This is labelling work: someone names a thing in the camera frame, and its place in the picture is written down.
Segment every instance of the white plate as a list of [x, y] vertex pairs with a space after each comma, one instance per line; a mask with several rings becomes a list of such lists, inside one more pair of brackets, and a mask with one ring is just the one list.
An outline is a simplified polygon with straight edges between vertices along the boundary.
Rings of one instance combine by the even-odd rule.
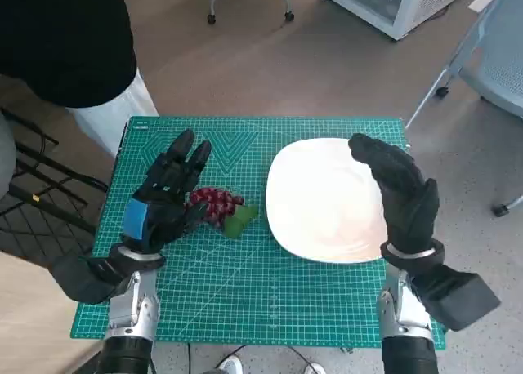
[[267, 218], [278, 243], [310, 260], [376, 260], [387, 240], [382, 195], [370, 168], [352, 158], [348, 140], [302, 140], [270, 166]]

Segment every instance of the black shirt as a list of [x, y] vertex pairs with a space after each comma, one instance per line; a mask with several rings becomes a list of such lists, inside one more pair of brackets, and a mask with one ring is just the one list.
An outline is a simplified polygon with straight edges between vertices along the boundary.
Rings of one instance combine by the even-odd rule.
[[124, 0], [0, 0], [0, 73], [57, 105], [112, 100], [136, 74]]

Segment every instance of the chair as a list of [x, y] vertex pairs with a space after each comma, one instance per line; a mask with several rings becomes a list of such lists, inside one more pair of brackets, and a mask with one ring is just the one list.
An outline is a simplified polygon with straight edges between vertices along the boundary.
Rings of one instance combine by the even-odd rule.
[[107, 185], [44, 154], [49, 143], [56, 146], [58, 141], [34, 123], [2, 108], [0, 118], [4, 131], [9, 128], [3, 118], [39, 135], [41, 141], [37, 151], [11, 137], [7, 140], [16, 150], [6, 154], [5, 149], [0, 149], [2, 157], [14, 154], [16, 158], [14, 174], [12, 165], [10, 171], [6, 170], [8, 176], [4, 174], [6, 171], [2, 173], [2, 182], [11, 181], [7, 192], [0, 193], [0, 250], [41, 266], [48, 266], [71, 250], [88, 254], [96, 226], [85, 217], [87, 200], [75, 190], [82, 189], [85, 193], [83, 188], [90, 187], [94, 189], [89, 192], [90, 198], [97, 192], [97, 197], [103, 199]]
[[[432, 83], [407, 122], [409, 128], [433, 96], [443, 99], [450, 83], [461, 78], [470, 88], [501, 109], [523, 118], [523, 0], [493, 0], [479, 15], [449, 63]], [[476, 65], [472, 57], [479, 56]], [[505, 216], [523, 203], [523, 195], [492, 207]]]
[[[207, 16], [207, 22], [210, 25], [216, 24], [216, 12], [214, 9], [215, 3], [216, 3], [216, 0], [211, 0], [211, 10]], [[285, 21], [291, 22], [294, 20], [294, 14], [293, 14], [293, 10], [291, 8], [290, 0], [285, 0], [285, 4], [287, 5], [287, 11], [285, 11]]]

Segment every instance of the person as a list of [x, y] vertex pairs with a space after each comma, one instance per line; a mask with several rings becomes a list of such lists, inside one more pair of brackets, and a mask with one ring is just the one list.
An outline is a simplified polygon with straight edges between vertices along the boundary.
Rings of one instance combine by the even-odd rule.
[[67, 108], [113, 156], [131, 116], [158, 116], [124, 0], [1, 0], [0, 40], [0, 74]]
[[[236, 355], [231, 355], [223, 361], [219, 368], [203, 374], [244, 374], [244, 369], [239, 358]], [[326, 374], [326, 371], [318, 363], [311, 363], [311, 365], [305, 367], [303, 374]]]

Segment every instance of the silver metal arm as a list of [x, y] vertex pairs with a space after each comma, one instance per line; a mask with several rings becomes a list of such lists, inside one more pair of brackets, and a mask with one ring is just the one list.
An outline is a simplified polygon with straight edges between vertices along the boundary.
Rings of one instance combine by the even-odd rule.
[[125, 280], [125, 292], [111, 298], [105, 339], [120, 336], [154, 341], [160, 307], [156, 296], [157, 270], [139, 271]]
[[432, 341], [431, 317], [413, 293], [407, 272], [390, 264], [378, 298], [378, 313], [382, 339], [411, 336]]

